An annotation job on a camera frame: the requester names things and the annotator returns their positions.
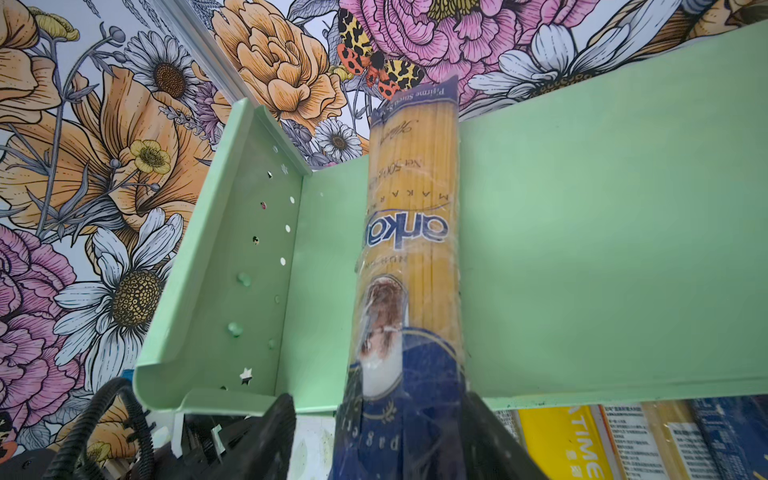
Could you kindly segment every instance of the butterfly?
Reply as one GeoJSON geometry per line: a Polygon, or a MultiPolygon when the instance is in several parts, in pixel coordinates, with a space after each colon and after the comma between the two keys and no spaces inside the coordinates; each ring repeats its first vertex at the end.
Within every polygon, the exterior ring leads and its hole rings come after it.
{"type": "Polygon", "coordinates": [[[346,8],[339,9],[339,60],[351,74],[363,75],[366,84],[376,87],[387,100],[398,90],[413,88],[424,78],[424,69],[402,59],[387,58],[374,50],[360,22],[346,8]]]}

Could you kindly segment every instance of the brand logo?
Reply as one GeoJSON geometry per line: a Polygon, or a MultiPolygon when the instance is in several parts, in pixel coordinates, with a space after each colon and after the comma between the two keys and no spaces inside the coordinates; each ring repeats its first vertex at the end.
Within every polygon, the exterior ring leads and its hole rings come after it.
{"type": "Polygon", "coordinates": [[[443,217],[418,213],[413,216],[412,228],[408,230],[411,216],[410,212],[398,212],[377,218],[368,226],[366,243],[373,247],[394,238],[395,250],[402,250],[406,238],[424,237],[430,242],[442,242],[448,236],[448,222],[443,217]]]}

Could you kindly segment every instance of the black cable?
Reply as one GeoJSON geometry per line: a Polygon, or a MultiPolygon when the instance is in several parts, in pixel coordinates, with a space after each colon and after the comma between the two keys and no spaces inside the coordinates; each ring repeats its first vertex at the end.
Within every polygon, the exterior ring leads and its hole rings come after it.
{"type": "Polygon", "coordinates": [[[152,437],[144,410],[136,400],[131,382],[124,378],[114,378],[104,384],[94,394],[91,403],[80,415],[78,423],[72,428],[64,440],[64,444],[54,457],[48,470],[43,476],[44,480],[71,480],[74,467],[78,458],[85,453],[88,439],[91,437],[99,419],[112,405],[114,398],[120,395],[128,411],[128,417],[132,421],[131,427],[139,439],[140,459],[137,467],[140,480],[151,480],[154,476],[154,453],[152,450],[152,437]]]}
{"type": "Polygon", "coordinates": [[[101,467],[87,455],[84,455],[82,465],[75,469],[74,477],[76,480],[106,480],[101,467]]]}

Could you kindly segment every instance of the star-shaped hole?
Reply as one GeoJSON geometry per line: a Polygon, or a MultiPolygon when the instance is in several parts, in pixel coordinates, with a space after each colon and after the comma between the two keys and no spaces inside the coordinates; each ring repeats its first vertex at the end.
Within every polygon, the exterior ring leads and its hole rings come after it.
{"type": "Polygon", "coordinates": [[[251,372],[253,369],[246,369],[243,368],[243,372],[240,374],[240,384],[241,385],[248,385],[250,381],[253,379],[253,375],[251,372]]]}

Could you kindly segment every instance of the daisy center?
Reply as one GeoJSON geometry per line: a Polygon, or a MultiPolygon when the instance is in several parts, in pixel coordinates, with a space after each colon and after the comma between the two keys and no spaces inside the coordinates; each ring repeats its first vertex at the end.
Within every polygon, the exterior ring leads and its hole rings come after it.
{"type": "Polygon", "coordinates": [[[546,93],[549,93],[551,91],[560,90],[563,87],[567,87],[568,85],[577,84],[580,81],[588,80],[589,78],[592,78],[593,75],[591,73],[579,73],[576,75],[565,75],[563,77],[559,77],[554,79],[553,81],[548,81],[546,83],[542,83],[539,85],[538,88],[533,90],[531,92],[532,97],[537,97],[539,95],[543,95],[546,93]]]}
{"type": "Polygon", "coordinates": [[[468,15],[479,4],[479,0],[434,0],[429,6],[427,16],[436,22],[440,22],[444,18],[455,17],[458,22],[462,16],[468,15]]]}
{"type": "Polygon", "coordinates": [[[181,98],[187,88],[184,74],[170,63],[159,63],[154,68],[154,83],[173,98],[181,98]]]}
{"type": "Polygon", "coordinates": [[[165,159],[162,158],[160,152],[151,147],[142,148],[139,157],[141,157],[141,160],[143,160],[144,163],[152,168],[162,167],[165,165],[165,159]]]}
{"type": "Polygon", "coordinates": [[[129,328],[148,323],[157,308],[160,293],[160,279],[153,273],[142,270],[129,273],[114,293],[114,321],[129,328]]]}
{"type": "Polygon", "coordinates": [[[333,135],[331,137],[331,144],[339,150],[346,150],[346,140],[341,135],[333,135]]]}

